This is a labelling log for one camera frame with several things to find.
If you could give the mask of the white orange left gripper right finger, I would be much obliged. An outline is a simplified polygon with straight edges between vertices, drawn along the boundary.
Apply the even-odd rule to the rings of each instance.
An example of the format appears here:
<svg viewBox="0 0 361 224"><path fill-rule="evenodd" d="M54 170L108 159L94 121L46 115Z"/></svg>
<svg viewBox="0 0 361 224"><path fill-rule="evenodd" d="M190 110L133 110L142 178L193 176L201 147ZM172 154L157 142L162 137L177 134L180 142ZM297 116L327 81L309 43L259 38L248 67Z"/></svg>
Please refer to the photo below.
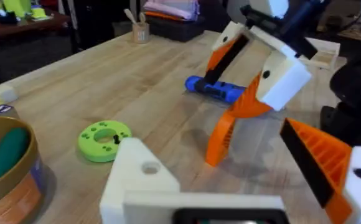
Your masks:
<svg viewBox="0 0 361 224"><path fill-rule="evenodd" d="M286 118L280 136L332 223L361 223L361 146Z"/></svg>

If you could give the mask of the finger of the white orange right gripper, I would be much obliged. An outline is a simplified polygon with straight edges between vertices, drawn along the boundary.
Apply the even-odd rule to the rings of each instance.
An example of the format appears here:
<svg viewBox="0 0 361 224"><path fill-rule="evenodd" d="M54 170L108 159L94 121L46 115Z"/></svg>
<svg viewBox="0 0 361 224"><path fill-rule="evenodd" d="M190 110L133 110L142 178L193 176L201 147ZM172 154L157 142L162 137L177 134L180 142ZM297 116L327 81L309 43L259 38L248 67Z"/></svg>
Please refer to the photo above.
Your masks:
<svg viewBox="0 0 361 224"><path fill-rule="evenodd" d="M298 59L272 53L262 70L218 120L207 144L205 162L217 166L226 157L237 119L279 111L311 78L305 64Z"/></svg>
<svg viewBox="0 0 361 224"><path fill-rule="evenodd" d="M246 47L249 38L244 24L229 22L212 47L204 82L215 84L235 57Z"/></svg>

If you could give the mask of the bare white left gripper left finger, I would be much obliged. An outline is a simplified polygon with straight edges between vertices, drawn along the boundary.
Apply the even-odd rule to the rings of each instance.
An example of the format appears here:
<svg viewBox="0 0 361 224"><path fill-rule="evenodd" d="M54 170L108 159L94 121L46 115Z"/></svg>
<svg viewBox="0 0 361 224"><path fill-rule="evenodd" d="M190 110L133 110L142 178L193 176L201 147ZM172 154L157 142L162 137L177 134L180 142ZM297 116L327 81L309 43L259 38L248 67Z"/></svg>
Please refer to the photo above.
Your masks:
<svg viewBox="0 0 361 224"><path fill-rule="evenodd" d="M180 183L138 138L119 144L99 210L103 223L124 223L124 195L129 191L179 192Z"/></svg>

